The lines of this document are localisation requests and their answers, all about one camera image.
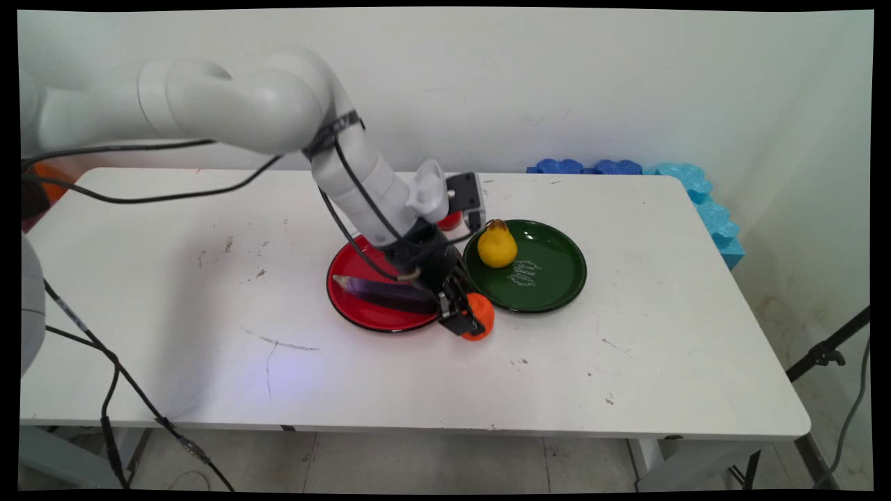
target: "scuff mark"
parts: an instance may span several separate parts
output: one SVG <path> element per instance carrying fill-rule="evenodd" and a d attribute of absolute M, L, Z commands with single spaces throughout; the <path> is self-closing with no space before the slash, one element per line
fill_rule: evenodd
<path fill-rule="evenodd" d="M 613 347 L 613 348 L 615 348 L 615 349 L 621 351 L 621 352 L 624 353 L 628 358 L 634 358 L 634 357 L 631 356 L 631 350 L 630 350 L 630 349 L 621 349 L 621 348 L 619 348 L 618 346 L 616 346 L 615 344 L 613 344 L 613 343 L 611 343 L 611 342 L 609 342 L 609 341 L 607 341 L 607 340 L 601 340 L 601 341 L 603 341 L 603 342 L 607 343 L 608 345 L 610 345 L 611 347 Z"/>
<path fill-rule="evenodd" d="M 276 342 L 273 346 L 273 350 L 269 352 L 269 355 L 266 357 L 266 392 L 269 393 L 269 401 L 273 401 L 273 389 L 269 385 L 269 359 L 273 357 L 273 353 L 275 353 L 275 349 L 278 348 L 278 343 Z"/>
<path fill-rule="evenodd" d="M 318 351 L 318 350 L 319 350 L 318 348 L 310 348 L 310 347 L 307 347 L 307 346 L 299 346 L 299 345 L 296 345 L 296 344 L 288 344 L 288 343 L 286 343 L 286 342 L 281 342 L 281 341 L 271 340 L 271 339 L 269 339 L 269 338 L 265 338 L 265 337 L 263 337 L 263 336 L 257 336 L 257 337 L 260 338 L 260 339 L 263 340 L 263 341 L 271 342 L 271 343 L 273 343 L 273 344 L 275 344 L 275 345 L 282 345 L 282 346 L 285 347 L 285 348 L 299 349 L 299 350 L 301 350 L 301 351 Z"/>
<path fill-rule="evenodd" d="M 250 334 L 250 335 L 252 335 L 252 336 L 254 336 L 254 337 L 258 338 L 258 339 L 261 339 L 261 340 L 263 340 L 263 341 L 266 341 L 266 342 L 268 342 L 268 343 L 272 343 L 272 344 L 274 344 L 275 346 L 283 346 L 283 347 L 285 347 L 285 348 L 291 348 L 291 349 L 300 349 L 300 350 L 303 350 L 303 351 L 318 351 L 318 350 L 319 350 L 318 348 L 309 348 L 309 347 L 306 347 L 306 346 L 299 346 L 299 345 L 296 345 L 296 344 L 289 344 L 289 343 L 284 342 L 284 341 L 276 341 L 276 340 L 274 340 L 274 339 L 265 338 L 265 337 L 263 337 L 263 336 L 261 336 L 261 335 L 259 335 L 259 334 L 257 334 L 257 333 L 254 333 L 254 332 L 251 331 L 250 329 L 246 329 L 246 328 L 244 327 L 244 325 L 239 325 L 238 327 L 239 327 L 240 329 L 242 329 L 245 333 L 248 333 L 248 334 Z"/>

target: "eggplant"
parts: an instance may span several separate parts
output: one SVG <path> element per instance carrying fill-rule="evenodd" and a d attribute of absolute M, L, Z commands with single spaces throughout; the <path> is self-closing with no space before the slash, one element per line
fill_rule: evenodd
<path fill-rule="evenodd" d="M 331 278 L 348 294 L 372 304 L 408 313 L 436 313 L 436 298 L 409 284 L 365 280 L 357 276 L 332 275 Z"/>

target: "black cable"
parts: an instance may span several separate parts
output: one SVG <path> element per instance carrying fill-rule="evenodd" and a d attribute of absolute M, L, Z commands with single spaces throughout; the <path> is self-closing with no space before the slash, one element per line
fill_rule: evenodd
<path fill-rule="evenodd" d="M 72 340 L 72 341 L 79 342 L 80 344 L 85 344 L 86 346 L 88 346 L 88 347 L 90 347 L 90 348 L 93 348 L 93 349 L 99 349 L 99 347 L 96 346 L 96 345 L 94 345 L 91 341 L 87 341 L 87 340 L 85 340 L 85 339 L 83 339 L 83 338 L 78 338 L 78 337 L 75 336 L 75 335 L 66 333 L 66 332 L 63 331 L 62 329 L 56 329 L 55 327 L 53 327 L 53 326 L 51 326 L 51 325 L 47 325 L 47 326 L 46 326 L 46 330 L 49 331 L 49 332 L 51 332 L 51 333 L 54 333 L 54 334 L 59 334 L 60 336 L 65 337 L 65 338 L 68 338 L 68 339 L 70 339 L 70 340 Z"/>
<path fill-rule="evenodd" d="M 39 181 L 41 183 L 48 183 L 50 185 L 57 185 L 57 186 L 61 186 L 63 188 L 68 188 L 71 191 L 84 194 L 84 195 L 86 195 L 90 198 L 94 198 L 98 201 L 106 201 L 108 203 L 122 203 L 122 204 L 151 203 L 151 202 L 155 202 L 155 201 L 182 200 L 182 199 L 186 199 L 186 198 L 197 198 L 197 197 L 219 195 L 221 193 L 233 192 L 239 188 L 242 188 L 242 187 L 248 185 L 251 181 L 256 179 L 257 176 L 262 174 L 264 170 L 272 167 L 273 164 L 275 164 L 275 162 L 277 162 L 281 157 L 282 157 L 281 155 L 275 155 L 272 159 L 270 159 L 267 163 L 265 163 L 263 165 L 263 167 L 258 168 L 256 171 L 254 171 L 253 174 L 248 176 L 247 179 L 245 179 L 244 181 L 241 181 L 238 184 L 228 186 L 226 188 L 217 188 L 216 190 L 207 190 L 207 191 L 203 191 L 203 192 L 176 193 L 176 194 L 171 194 L 171 195 L 160 195 L 160 196 L 142 197 L 142 198 L 117 198 L 117 197 L 105 196 L 103 194 L 96 193 L 92 190 L 88 190 L 88 189 L 84 188 L 83 186 L 74 185 L 72 183 L 61 181 L 59 179 L 54 179 L 52 177 L 38 176 L 33 173 L 22 173 L 21 178 L 25 179 L 25 180 Z"/>
<path fill-rule="evenodd" d="M 93 146 L 90 148 L 76 148 L 73 150 L 60 150 L 58 152 L 43 153 L 33 156 L 29 159 L 22 159 L 21 170 L 25 171 L 39 161 L 57 159 L 60 157 L 71 157 L 75 155 L 87 155 L 89 153 L 106 153 L 106 152 L 156 152 L 158 150 L 178 150 L 179 148 L 192 148 L 194 146 L 203 146 L 205 144 L 213 144 L 216 141 L 212 139 L 199 139 L 197 141 L 184 141 L 180 143 L 164 143 L 164 144 L 122 144 L 118 146 Z"/>
<path fill-rule="evenodd" d="M 396 239 L 397 242 L 404 243 L 409 247 L 414 247 L 415 249 L 430 249 L 434 247 L 442 247 L 444 245 L 454 245 L 458 242 L 463 242 L 471 236 L 475 234 L 475 232 L 468 231 L 464 236 L 460 236 L 453 240 L 447 240 L 445 242 L 432 242 L 432 243 L 414 243 L 409 242 L 405 238 L 403 238 L 398 231 L 387 221 L 387 218 L 384 217 L 383 213 L 378 209 L 377 204 L 374 203 L 370 194 L 365 191 L 365 187 L 362 185 L 362 182 L 359 181 L 359 178 L 356 177 L 356 173 L 353 172 L 353 169 L 349 167 L 349 162 L 347 162 L 347 157 L 343 154 L 343 150 L 340 148 L 340 141 L 335 138 L 334 139 L 334 149 L 337 151 L 337 156 L 340 159 L 340 163 L 343 164 L 344 170 L 347 171 L 347 175 L 350 179 L 353 180 L 353 184 L 356 185 L 356 189 L 359 190 L 359 193 L 362 194 L 362 197 L 365 198 L 365 201 L 368 203 L 369 207 L 372 208 L 372 212 L 374 215 L 380 219 L 380 222 L 387 228 L 387 230 L 393 235 L 393 238 Z"/>
<path fill-rule="evenodd" d="M 102 424 L 102 435 L 105 438 L 105 452 L 108 453 L 111 470 L 114 472 L 114 476 L 118 477 L 120 487 L 122 489 L 130 489 L 130 483 L 127 482 L 127 477 L 124 476 L 124 466 L 120 461 L 118 444 L 115 442 L 114 433 L 111 431 L 111 421 L 109 420 L 109 403 L 111 402 L 111 397 L 114 395 L 115 388 L 118 386 L 119 375 L 119 365 L 115 364 L 114 376 L 111 378 L 109 392 L 105 395 L 105 401 L 102 402 L 102 418 L 100 419 L 100 423 Z"/>
<path fill-rule="evenodd" d="M 841 451 L 842 447 L 845 445 L 845 435 L 847 434 L 847 427 L 851 424 L 851 420 L 854 419 L 854 413 L 857 412 L 857 407 L 860 406 L 860 402 L 863 401 L 863 395 L 866 393 L 866 363 L 870 359 L 870 341 L 872 340 L 872 335 L 866 339 L 866 350 L 863 351 L 863 361 L 860 364 L 860 392 L 857 394 L 857 399 L 854 401 L 854 404 L 851 406 L 851 411 L 847 413 L 847 418 L 845 419 L 845 424 L 841 427 L 841 433 L 838 435 L 838 446 L 836 447 L 836 457 L 835 461 L 832 462 L 832 466 L 826 471 L 823 476 L 813 485 L 811 489 L 819 489 L 820 486 L 825 482 L 838 468 L 838 464 L 841 463 Z"/>
<path fill-rule="evenodd" d="M 349 241 L 350 245 L 353 246 L 353 249 L 356 251 L 356 254 L 358 254 L 359 257 L 362 258 L 362 260 L 365 261 L 366 264 L 368 264 L 368 266 L 372 267 L 372 269 L 374 271 L 378 272 L 378 274 L 380 274 L 384 278 L 387 278 L 388 280 L 391 280 L 393 282 L 398 282 L 399 278 L 397 276 L 391 275 L 391 274 L 387 273 L 386 271 L 384 271 L 383 269 L 381 269 L 377 264 L 374 263 L 374 261 L 371 260 L 371 258 L 366 256 L 365 253 L 362 252 L 362 249 L 359 249 L 359 244 L 356 243 L 355 240 L 353 240 L 353 237 L 349 234 L 347 227 L 343 226 L 343 221 L 340 220 L 340 218 L 337 215 L 337 212 L 334 211 L 334 207 L 331 206 L 331 201 L 328 200 L 328 195 L 322 191 L 322 188 L 319 188 L 319 193 L 322 194 L 322 200 L 325 202 L 325 207 L 328 208 L 328 211 L 331 213 L 331 217 L 334 218 L 334 222 L 337 223 L 337 227 L 340 228 L 341 233 L 343 233 L 343 235 L 345 237 L 347 237 L 347 240 Z"/>
<path fill-rule="evenodd" d="M 191 441 L 190 439 L 187 439 L 183 435 L 179 434 L 176 430 L 174 430 L 173 425 L 170 423 L 170 421 L 168 421 L 168 419 L 166 417 L 164 417 L 163 415 L 161 415 L 160 412 L 158 412 L 158 409 L 155 408 L 155 406 L 151 403 L 149 398 L 145 396 L 143 389 L 140 388 L 138 384 L 136 384 L 136 381 L 134 381 L 134 379 L 130 375 L 130 373 L 120 363 L 120 361 L 118 360 L 118 356 L 115 355 L 115 353 L 113 351 L 106 348 L 105 345 L 102 344 L 102 342 L 99 341 L 98 338 L 96 338 L 95 334 L 93 334 L 93 332 L 90 331 L 90 329 L 80 320 L 80 317 L 78 317 L 74 313 L 74 311 L 72 311 L 71 308 L 69 308 L 68 304 L 65 303 L 65 301 L 62 300 L 61 297 L 59 297 L 59 294 L 57 294 L 56 291 L 53 290 L 53 287 L 49 284 L 49 282 L 46 281 L 46 279 L 44 279 L 44 289 L 46 290 L 46 293 L 49 294 L 50 298 L 52 298 L 53 301 L 55 301 L 55 303 L 57 305 L 59 305 L 59 308 L 61 308 L 62 311 L 64 311 L 65 314 L 68 315 L 68 317 L 71 319 L 71 321 L 74 322 L 74 324 L 77 325 L 78 328 L 80 328 L 80 330 L 83 331 L 84 334 L 86 334 L 86 337 L 90 338 L 90 341 L 92 341 L 93 344 L 95 345 L 94 347 L 96 349 L 100 350 L 103 354 L 105 354 L 105 357 L 107 357 L 109 360 L 111 360 L 111 362 L 115 365 L 116 371 L 120 371 L 120 373 L 124 375 L 124 378 L 127 380 L 127 382 L 130 383 L 130 386 L 133 387 L 133 389 L 136 391 L 136 394 L 139 395 L 139 398 L 142 399 L 145 406 L 148 407 L 149 410 L 151 410 L 151 413 L 155 416 L 155 421 L 157 421 L 162 427 L 164 427 L 164 429 L 167 430 L 168 433 L 173 435 L 173 437 L 176 439 L 176 441 L 178 441 L 183 446 L 183 448 L 185 448 L 189 452 L 189 454 L 198 458 L 204 464 L 209 465 L 210 468 L 214 471 L 214 473 L 217 474 L 219 479 L 226 485 L 226 487 L 229 490 L 231 490 L 232 492 L 234 492 L 235 489 L 233 489 L 232 484 L 230 484 L 229 481 L 226 479 L 226 477 L 223 475 L 223 473 L 220 472 L 217 469 L 217 467 L 212 464 L 212 462 L 210 461 L 210 458 L 207 456 L 207 454 L 204 453 L 204 451 L 198 446 L 198 444 Z M 56 329 L 56 328 L 53 328 L 52 330 L 50 330 L 50 332 L 61 334 L 60 329 Z M 77 339 L 77 336 L 75 336 L 73 334 L 70 334 L 70 333 L 65 333 L 65 334 L 68 334 L 68 335 L 65 335 L 65 337 L 68 339 L 73 339 L 74 341 L 78 341 L 78 342 L 81 342 L 82 344 L 86 344 L 86 342 L 84 340 Z M 106 447 L 110 450 L 109 462 L 112 463 L 112 461 L 114 460 L 112 455 L 117 456 L 117 446 L 113 445 L 114 437 L 111 436 L 110 423 L 109 423 L 108 416 L 103 417 L 102 427 L 103 427 L 102 430 L 105 433 Z M 114 463 L 112 463 L 111 464 L 112 469 L 114 469 L 116 467 L 120 467 L 120 458 L 119 457 L 117 458 L 117 464 L 118 465 L 116 466 Z"/>
<path fill-rule="evenodd" d="M 210 466 L 210 469 L 213 470 L 214 473 L 217 474 L 217 477 L 219 477 L 219 479 L 223 481 L 225 487 L 229 489 L 230 492 L 235 492 L 235 489 L 232 488 L 232 484 L 225 479 L 225 476 L 223 476 L 223 474 L 217 469 L 217 466 L 214 464 L 213 461 L 208 461 L 208 466 Z"/>

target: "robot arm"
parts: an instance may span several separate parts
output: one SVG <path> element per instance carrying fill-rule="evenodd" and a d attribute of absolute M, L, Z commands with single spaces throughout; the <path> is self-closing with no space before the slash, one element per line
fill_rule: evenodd
<path fill-rule="evenodd" d="M 201 137 L 269 154 L 302 150 L 315 182 L 388 262 L 402 274 L 420 269 L 414 283 L 437 296 L 440 322 L 457 334 L 483 332 L 467 303 L 466 277 L 456 271 L 458 251 L 436 226 L 454 208 L 442 169 L 428 160 L 410 183 L 397 177 L 367 141 L 343 85 L 307 49 L 273 54 L 238 78 L 213 62 L 151 62 L 114 70 L 86 92 L 39 86 L 20 69 L 20 102 L 21 146 L 28 156 L 105 141 Z M 399 238 L 371 210 L 332 141 L 325 141 L 335 136 Z M 460 189 L 471 190 L 476 201 L 465 218 L 476 231 L 485 220 L 479 183 L 475 175 L 464 177 L 469 182 Z M 457 180 L 448 187 L 455 186 Z"/>

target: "red object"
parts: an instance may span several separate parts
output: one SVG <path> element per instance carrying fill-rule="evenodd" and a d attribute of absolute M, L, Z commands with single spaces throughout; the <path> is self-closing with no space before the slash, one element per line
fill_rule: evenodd
<path fill-rule="evenodd" d="M 461 211 L 453 212 L 437 223 L 443 231 L 454 230 L 461 225 Z"/>
<path fill-rule="evenodd" d="M 398 275 L 398 272 L 384 258 L 383 252 L 372 247 L 364 236 L 357 236 L 356 244 L 374 264 L 387 273 Z M 331 278 L 333 275 L 358 276 L 376 282 L 386 282 L 387 279 L 378 275 L 378 272 L 371 269 L 362 258 L 356 255 L 356 250 L 349 243 L 340 249 L 328 267 L 328 299 L 331 300 L 332 306 L 344 318 L 364 329 L 379 333 L 401 333 L 423 327 L 437 319 L 436 314 L 408 313 L 360 300 L 341 289 L 340 285 Z"/>

